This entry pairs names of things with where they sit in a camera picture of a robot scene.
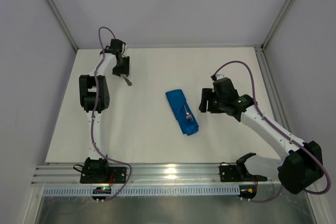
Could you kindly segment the blue cloth napkin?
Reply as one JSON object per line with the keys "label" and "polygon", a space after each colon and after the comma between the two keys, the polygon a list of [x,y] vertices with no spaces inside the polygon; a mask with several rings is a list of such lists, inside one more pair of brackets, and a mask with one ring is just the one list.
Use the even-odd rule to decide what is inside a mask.
{"label": "blue cloth napkin", "polygon": [[[171,110],[177,120],[183,134],[193,135],[198,132],[199,125],[196,121],[192,110],[187,104],[187,99],[181,89],[171,90],[165,93]],[[189,123],[186,119],[186,114],[183,105],[186,105],[189,113],[193,116],[194,122]]]}

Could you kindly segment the silver table knife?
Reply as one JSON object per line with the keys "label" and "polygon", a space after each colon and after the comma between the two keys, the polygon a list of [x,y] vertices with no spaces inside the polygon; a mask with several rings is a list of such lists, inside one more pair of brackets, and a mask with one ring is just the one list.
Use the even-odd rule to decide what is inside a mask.
{"label": "silver table knife", "polygon": [[127,83],[129,87],[132,86],[132,82],[125,74],[122,74],[121,77],[125,80],[125,82]]}

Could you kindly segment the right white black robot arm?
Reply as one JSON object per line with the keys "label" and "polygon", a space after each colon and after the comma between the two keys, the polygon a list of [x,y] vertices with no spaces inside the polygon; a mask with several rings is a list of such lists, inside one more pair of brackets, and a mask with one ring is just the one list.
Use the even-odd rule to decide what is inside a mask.
{"label": "right white black robot arm", "polygon": [[292,135],[277,122],[269,119],[249,95],[239,95],[231,79],[221,78],[212,88],[203,88],[199,110],[202,113],[225,113],[252,129],[279,156],[266,158],[248,153],[236,161],[240,173],[277,178],[292,194],[306,190],[326,171],[321,147]]}

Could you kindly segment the silver fork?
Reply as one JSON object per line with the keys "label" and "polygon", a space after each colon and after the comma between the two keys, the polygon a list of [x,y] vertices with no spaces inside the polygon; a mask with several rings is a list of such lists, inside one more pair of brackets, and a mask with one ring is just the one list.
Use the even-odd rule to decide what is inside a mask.
{"label": "silver fork", "polygon": [[184,110],[185,110],[185,114],[186,114],[185,117],[186,117],[187,121],[188,121],[189,123],[194,122],[193,116],[189,113],[189,111],[188,111],[186,105],[183,105],[183,107],[184,107]]}

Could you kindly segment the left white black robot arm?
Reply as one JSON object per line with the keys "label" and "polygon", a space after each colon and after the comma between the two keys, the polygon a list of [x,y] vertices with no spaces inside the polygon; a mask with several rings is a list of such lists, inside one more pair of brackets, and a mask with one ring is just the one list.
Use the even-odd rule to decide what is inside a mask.
{"label": "left white black robot arm", "polygon": [[110,45],[100,53],[98,64],[89,74],[79,77],[80,105],[86,112],[90,140],[88,158],[82,173],[84,176],[107,179],[110,176],[107,154],[102,151],[103,122],[106,110],[110,105],[110,93],[106,75],[112,73],[122,77],[131,86],[130,57],[125,56],[126,43],[119,39],[111,39]]}

